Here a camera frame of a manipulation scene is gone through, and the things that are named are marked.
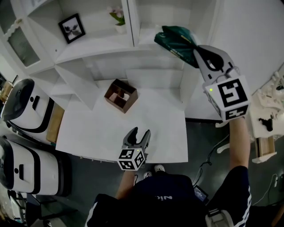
cabinet door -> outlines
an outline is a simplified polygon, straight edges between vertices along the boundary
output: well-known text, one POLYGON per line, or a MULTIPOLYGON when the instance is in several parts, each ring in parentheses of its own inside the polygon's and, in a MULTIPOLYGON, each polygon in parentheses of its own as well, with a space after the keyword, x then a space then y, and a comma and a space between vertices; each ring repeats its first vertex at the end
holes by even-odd
POLYGON ((0 37, 9 54, 26 73, 54 65, 28 24, 19 0, 0 1, 0 37))

black tool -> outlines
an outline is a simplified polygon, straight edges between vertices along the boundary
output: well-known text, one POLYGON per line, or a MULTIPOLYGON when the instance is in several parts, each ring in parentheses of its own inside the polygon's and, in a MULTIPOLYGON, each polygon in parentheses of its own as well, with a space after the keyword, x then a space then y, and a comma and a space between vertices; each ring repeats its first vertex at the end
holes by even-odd
POLYGON ((261 123, 266 126, 266 129, 267 131, 271 132, 273 130, 273 125, 272 125, 272 119, 268 119, 268 120, 265 120, 265 119, 262 119, 262 118, 259 118, 258 119, 259 121, 261 121, 261 123))

pink flower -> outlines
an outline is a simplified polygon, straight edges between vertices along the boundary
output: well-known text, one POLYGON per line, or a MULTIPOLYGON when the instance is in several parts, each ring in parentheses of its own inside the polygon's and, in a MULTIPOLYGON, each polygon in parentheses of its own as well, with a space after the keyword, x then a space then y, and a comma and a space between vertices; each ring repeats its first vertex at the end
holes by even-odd
POLYGON ((108 11, 108 13, 114 12, 115 13, 115 9, 113 9, 112 7, 108 6, 106 8, 106 10, 108 11))
POLYGON ((117 6, 116 9, 115 9, 115 13, 116 13, 116 16, 122 18, 123 17, 123 9, 120 8, 120 6, 117 6))
POLYGON ((108 13, 115 13, 117 17, 122 18, 123 17, 123 9, 120 6, 117 6, 116 8, 107 7, 108 13))

green bag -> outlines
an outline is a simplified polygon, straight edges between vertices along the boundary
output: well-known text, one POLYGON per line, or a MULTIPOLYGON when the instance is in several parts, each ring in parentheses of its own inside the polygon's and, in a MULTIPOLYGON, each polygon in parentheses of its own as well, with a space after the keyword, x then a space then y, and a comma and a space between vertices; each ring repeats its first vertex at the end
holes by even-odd
POLYGON ((199 68, 193 54, 197 45, 190 30, 179 26, 162 26, 162 29, 163 32, 159 32, 154 41, 189 65, 199 68))

gray floor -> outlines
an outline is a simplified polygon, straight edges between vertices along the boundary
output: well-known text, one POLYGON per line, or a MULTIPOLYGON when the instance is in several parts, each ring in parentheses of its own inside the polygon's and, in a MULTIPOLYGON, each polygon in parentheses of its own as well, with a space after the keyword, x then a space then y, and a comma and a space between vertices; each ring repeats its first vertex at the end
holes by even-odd
MULTIPOLYGON (((214 124, 187 123, 188 155, 189 162, 179 164, 165 164, 168 173, 183 174, 193 179, 202 162, 204 162, 211 148, 229 133, 229 128, 216 129, 214 124)), ((250 161, 249 179, 251 185, 252 203, 258 201, 268 189, 272 174, 280 176, 284 173, 284 137, 275 143, 277 155, 265 163, 255 164, 250 161)), ((254 144, 251 146, 251 159, 255 157, 254 144)), ((88 212, 99 193, 114 196, 119 186, 123 172, 116 163, 106 163, 80 159, 70 155, 72 162, 72 191, 64 197, 57 197, 59 203, 51 204, 49 209, 60 211, 66 207, 78 209, 78 212, 66 216, 63 221, 68 227, 83 227, 88 212)), ((229 171, 229 150, 222 154, 213 153, 212 166, 206 165, 199 186, 212 198, 216 190, 222 184, 229 171)), ((145 169, 138 172, 138 180, 143 173, 150 170, 152 165, 146 165, 145 169)), ((270 203, 276 202, 284 196, 280 193, 280 182, 276 188, 270 191, 270 203)), ((258 203, 260 206, 268 204, 267 196, 258 203)))

